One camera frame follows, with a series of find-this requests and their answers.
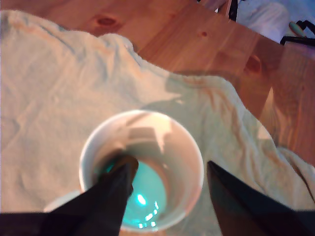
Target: black object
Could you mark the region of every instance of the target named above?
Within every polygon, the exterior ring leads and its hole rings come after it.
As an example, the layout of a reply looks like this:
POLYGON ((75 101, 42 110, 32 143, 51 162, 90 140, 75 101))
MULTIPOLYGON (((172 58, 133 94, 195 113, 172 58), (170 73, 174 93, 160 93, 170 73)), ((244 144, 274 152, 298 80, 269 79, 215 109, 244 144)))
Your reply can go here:
POLYGON ((238 1, 232 0, 230 11, 228 13, 228 17, 229 17, 229 19, 231 19, 235 22, 236 22, 236 18, 237 18, 237 9, 238 9, 238 1))
MULTIPOLYGON (((313 34, 315 34, 315 25, 313 25, 309 21, 298 21, 296 23, 302 30, 305 30, 308 27, 313 34)), ((308 46, 315 47, 315 38, 305 38, 305 37, 292 37, 292 36, 284 36, 280 44, 284 45, 286 42, 299 43, 308 46)))
POLYGON ((314 236, 315 211, 294 211, 208 162, 211 200, 224 236, 314 236))
POLYGON ((137 168, 135 158, 120 157, 97 184, 50 213, 2 213, 0 236, 118 236, 137 168))
POLYGON ((300 38, 300 37, 284 36, 281 39, 280 44, 284 45, 286 42, 299 43, 299 44, 315 47, 314 38, 300 38))

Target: towel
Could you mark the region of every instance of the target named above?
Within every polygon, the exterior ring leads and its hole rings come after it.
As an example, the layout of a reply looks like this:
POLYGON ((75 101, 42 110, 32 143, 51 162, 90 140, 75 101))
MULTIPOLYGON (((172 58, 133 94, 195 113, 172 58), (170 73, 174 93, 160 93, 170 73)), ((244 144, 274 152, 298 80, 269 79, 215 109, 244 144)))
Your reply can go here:
MULTIPOLYGON (((292 209, 315 209, 315 168, 277 148, 224 78, 168 72, 116 34, 94 37, 2 11, 1 211, 42 211, 79 189, 79 156, 90 133, 133 109, 182 124, 205 167, 212 160, 292 209)), ((221 235, 206 177, 192 212, 156 235, 221 235)))

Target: wood knot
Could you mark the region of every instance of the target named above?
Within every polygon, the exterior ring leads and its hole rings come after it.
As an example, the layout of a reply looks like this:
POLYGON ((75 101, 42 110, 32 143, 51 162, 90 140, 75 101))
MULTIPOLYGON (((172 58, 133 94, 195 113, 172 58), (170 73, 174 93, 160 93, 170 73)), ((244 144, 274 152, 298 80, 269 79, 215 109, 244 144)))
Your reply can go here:
POLYGON ((104 17, 98 19, 97 23, 99 23, 101 26, 113 26, 116 23, 116 20, 109 17, 104 17))
POLYGON ((248 71, 259 73, 261 71, 261 61, 257 56, 250 56, 245 67, 248 71))

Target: teal liquid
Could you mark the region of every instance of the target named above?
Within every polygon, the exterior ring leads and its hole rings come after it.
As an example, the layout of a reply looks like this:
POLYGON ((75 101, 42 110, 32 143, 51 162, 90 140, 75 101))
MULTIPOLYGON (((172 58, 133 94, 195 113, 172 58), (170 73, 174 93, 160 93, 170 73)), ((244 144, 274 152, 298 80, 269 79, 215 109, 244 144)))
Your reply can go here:
POLYGON ((139 161, 132 186, 123 224, 140 229, 158 227, 156 220, 164 212, 167 201, 162 179, 151 167, 139 161))

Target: wooden table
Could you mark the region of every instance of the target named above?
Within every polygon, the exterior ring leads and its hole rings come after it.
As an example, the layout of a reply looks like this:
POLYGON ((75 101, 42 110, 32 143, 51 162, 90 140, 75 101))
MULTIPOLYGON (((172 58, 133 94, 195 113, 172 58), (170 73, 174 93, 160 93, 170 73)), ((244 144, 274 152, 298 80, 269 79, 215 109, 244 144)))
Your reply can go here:
POLYGON ((129 38, 145 60, 186 75, 220 75, 275 143, 315 165, 315 61, 194 0, 4 0, 67 29, 129 38))

